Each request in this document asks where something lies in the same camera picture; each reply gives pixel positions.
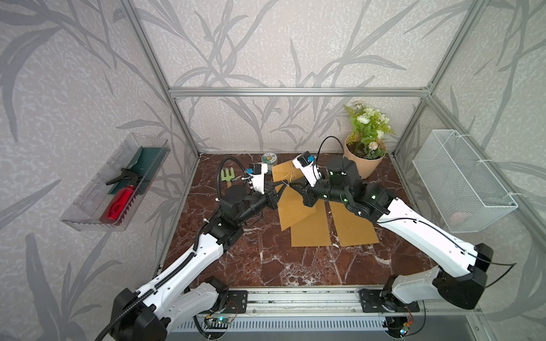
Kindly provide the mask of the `kraft file bag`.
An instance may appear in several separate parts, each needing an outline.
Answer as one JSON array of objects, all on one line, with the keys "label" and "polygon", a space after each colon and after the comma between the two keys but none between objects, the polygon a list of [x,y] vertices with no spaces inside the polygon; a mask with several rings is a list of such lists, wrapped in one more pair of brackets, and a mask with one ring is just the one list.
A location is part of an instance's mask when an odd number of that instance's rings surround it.
[{"label": "kraft file bag", "polygon": [[338,241],[342,247],[379,243],[375,228],[370,221],[354,215],[341,203],[329,202],[329,206]]},{"label": "kraft file bag", "polygon": [[[287,180],[288,182],[305,178],[303,173],[296,169],[292,161],[280,163],[272,168],[274,182]],[[281,230],[287,230],[294,224],[315,213],[315,207],[307,207],[303,199],[295,190],[286,187],[278,202],[278,213],[280,217]]]},{"label": "kraft file bag", "polygon": [[331,237],[324,201],[315,204],[315,213],[294,224],[291,230],[293,247],[328,247]]}]

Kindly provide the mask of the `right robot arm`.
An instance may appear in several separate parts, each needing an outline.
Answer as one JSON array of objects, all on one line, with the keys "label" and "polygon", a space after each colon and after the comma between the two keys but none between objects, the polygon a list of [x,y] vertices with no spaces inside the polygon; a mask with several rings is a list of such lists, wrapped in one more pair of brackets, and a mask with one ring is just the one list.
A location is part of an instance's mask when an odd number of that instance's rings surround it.
[{"label": "right robot arm", "polygon": [[465,242],[416,213],[402,199],[378,183],[363,180],[354,161],[333,156],[326,172],[318,170],[316,158],[308,151],[291,162],[303,176],[288,185],[307,207],[319,200],[340,203],[356,217],[401,236],[436,262],[428,271],[412,275],[392,275],[378,294],[366,294],[366,301],[395,311],[421,300],[439,300],[473,310],[488,284],[487,270],[493,264],[488,245]]}]

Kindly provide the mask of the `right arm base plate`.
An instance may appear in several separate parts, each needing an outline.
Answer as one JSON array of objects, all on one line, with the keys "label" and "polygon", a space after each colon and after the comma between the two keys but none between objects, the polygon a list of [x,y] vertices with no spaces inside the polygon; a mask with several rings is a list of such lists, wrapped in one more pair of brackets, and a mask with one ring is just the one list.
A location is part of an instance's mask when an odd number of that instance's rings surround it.
[{"label": "right arm base plate", "polygon": [[419,313],[418,302],[403,303],[390,292],[362,288],[358,291],[364,313]]}]

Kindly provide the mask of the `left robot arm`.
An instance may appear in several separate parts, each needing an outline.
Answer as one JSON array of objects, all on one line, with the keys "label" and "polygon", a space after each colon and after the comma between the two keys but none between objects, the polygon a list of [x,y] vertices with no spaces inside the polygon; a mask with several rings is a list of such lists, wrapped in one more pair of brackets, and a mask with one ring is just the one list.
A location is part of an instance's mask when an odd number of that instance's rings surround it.
[{"label": "left robot arm", "polygon": [[216,278],[195,289],[189,286],[240,239],[249,219],[265,208],[276,210],[283,192],[280,183],[267,183],[262,193],[229,188],[182,256],[136,291],[126,288],[116,296],[110,322],[97,340],[108,335],[114,340],[165,340],[190,318],[226,307],[229,289]]}]

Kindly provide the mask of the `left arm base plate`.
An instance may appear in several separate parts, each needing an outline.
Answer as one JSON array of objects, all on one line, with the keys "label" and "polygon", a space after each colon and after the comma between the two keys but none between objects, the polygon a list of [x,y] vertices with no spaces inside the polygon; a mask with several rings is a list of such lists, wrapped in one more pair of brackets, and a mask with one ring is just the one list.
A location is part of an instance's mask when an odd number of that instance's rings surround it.
[{"label": "left arm base plate", "polygon": [[201,311],[200,314],[213,313],[229,313],[239,314],[245,313],[248,302],[248,291],[239,291],[229,289],[223,291],[216,296],[213,305],[208,309]]}]

